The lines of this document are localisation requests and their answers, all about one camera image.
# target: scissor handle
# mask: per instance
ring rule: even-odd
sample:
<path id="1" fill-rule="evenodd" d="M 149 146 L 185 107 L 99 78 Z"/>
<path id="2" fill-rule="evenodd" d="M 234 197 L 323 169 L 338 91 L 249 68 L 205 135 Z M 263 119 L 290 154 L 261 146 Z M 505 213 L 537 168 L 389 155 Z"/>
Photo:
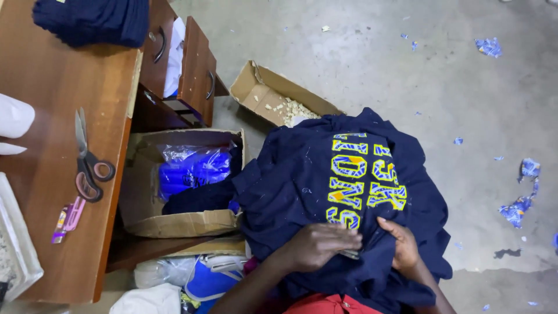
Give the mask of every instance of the scissor handle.
<path id="1" fill-rule="evenodd" d="M 75 186 L 80 196 L 90 203 L 98 202 L 103 198 L 103 190 L 93 182 L 91 171 L 83 158 L 78 158 L 78 174 L 75 176 Z"/>
<path id="2" fill-rule="evenodd" d="M 95 157 L 95 155 L 93 155 L 93 153 L 91 153 L 90 151 L 87 152 L 85 160 L 90 166 L 93 167 L 93 176 L 97 181 L 107 182 L 114 178 L 116 168 L 111 162 L 97 159 L 97 157 Z"/>

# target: stack of folded shirts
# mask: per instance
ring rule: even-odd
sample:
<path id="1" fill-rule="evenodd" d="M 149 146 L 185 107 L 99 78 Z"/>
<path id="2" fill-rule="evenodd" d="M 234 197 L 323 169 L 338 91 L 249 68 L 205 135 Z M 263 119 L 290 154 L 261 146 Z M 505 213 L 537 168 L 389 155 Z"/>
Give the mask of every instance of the stack of folded shirts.
<path id="1" fill-rule="evenodd" d="M 149 28 L 149 2 L 38 0 L 33 21 L 71 47 L 99 42 L 141 47 Z"/>

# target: drawer handle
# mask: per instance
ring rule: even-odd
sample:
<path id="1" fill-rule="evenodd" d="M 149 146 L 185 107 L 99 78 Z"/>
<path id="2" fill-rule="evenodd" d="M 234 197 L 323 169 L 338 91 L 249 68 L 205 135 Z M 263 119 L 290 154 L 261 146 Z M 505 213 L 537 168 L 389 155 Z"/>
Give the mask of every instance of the drawer handle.
<path id="1" fill-rule="evenodd" d="M 213 91 L 215 90 L 215 78 L 213 77 L 213 73 L 211 73 L 211 71 L 208 72 L 209 72 L 209 77 L 211 77 L 211 90 L 209 91 L 207 96 L 205 96 L 205 100 L 209 99 L 209 97 L 211 97 L 211 94 L 213 94 Z"/>
<path id="2" fill-rule="evenodd" d="M 165 31 L 163 30 L 163 28 L 161 26 L 159 26 L 159 34 L 161 34 L 161 36 L 163 36 L 163 45 L 161 46 L 161 51 L 159 51 L 159 53 L 157 55 L 155 55 L 153 63 L 157 63 L 157 62 L 159 62 L 159 60 L 161 60 L 161 57 L 163 56 L 163 53 L 165 53 L 165 48 L 167 48 L 167 36 L 165 36 Z"/>

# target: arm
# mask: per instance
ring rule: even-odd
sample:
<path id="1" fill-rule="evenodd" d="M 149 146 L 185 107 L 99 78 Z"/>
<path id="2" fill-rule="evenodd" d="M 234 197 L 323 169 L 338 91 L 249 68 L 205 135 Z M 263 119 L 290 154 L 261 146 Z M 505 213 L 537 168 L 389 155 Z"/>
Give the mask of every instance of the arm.
<path id="1" fill-rule="evenodd" d="M 381 217 L 378 217 L 378 223 L 382 229 L 388 231 L 396 239 L 392 267 L 397 269 L 405 278 L 430 287 L 436 294 L 436 305 L 415 308 L 415 311 L 418 314 L 456 314 L 420 258 L 415 237 L 411 230 L 393 221 L 386 221 Z"/>
<path id="2" fill-rule="evenodd" d="M 356 230 L 346 230 L 341 224 L 307 225 L 225 293 L 209 314 L 254 313 L 284 276 L 318 270 L 338 251 L 360 249 L 361 240 Z"/>

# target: hand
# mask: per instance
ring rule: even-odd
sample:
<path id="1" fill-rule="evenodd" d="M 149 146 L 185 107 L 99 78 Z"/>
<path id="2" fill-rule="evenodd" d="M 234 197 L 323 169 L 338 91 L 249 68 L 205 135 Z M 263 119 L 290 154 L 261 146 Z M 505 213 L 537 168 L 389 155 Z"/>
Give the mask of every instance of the hand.
<path id="1" fill-rule="evenodd" d="M 415 236 L 413 236 L 411 230 L 393 221 L 385 220 L 382 217 L 378 217 L 377 220 L 380 227 L 389 232 L 396 239 L 395 256 L 393 257 L 391 266 L 401 273 L 412 270 L 421 258 Z"/>
<path id="2" fill-rule="evenodd" d="M 322 268 L 338 251 L 358 250 L 362 235 L 347 230 L 340 223 L 313 223 L 302 228 L 289 242 L 268 259 L 286 273 L 314 272 Z"/>

